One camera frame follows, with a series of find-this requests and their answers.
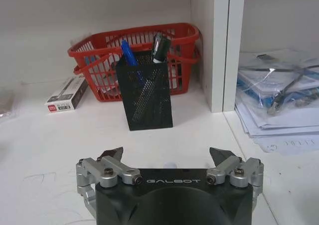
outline plastic bag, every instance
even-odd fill
[[[268,115],[277,114],[282,107],[312,106],[319,99],[319,59],[290,49],[242,53],[237,88]]]
[[[13,114],[14,91],[0,87],[0,122]]]

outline paper document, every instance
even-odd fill
[[[255,138],[254,141],[267,153],[278,152],[282,155],[293,155],[319,150],[319,134]]]

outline screw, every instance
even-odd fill
[[[216,182],[215,176],[208,175],[206,177],[206,181],[209,185],[213,185]]]
[[[235,173],[235,175],[244,175],[244,170],[243,169],[235,169],[234,173]]]
[[[105,175],[112,175],[113,174],[113,169],[112,168],[105,168],[104,169],[104,174]]]
[[[137,176],[133,179],[134,184],[140,185],[143,182],[143,178],[141,176]]]

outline white box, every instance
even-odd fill
[[[83,76],[68,78],[45,103],[50,113],[75,110],[88,84]]]

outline black mesh pen holder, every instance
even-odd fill
[[[152,52],[134,52],[138,66],[122,56],[116,74],[130,130],[173,127],[167,63],[153,63]]]

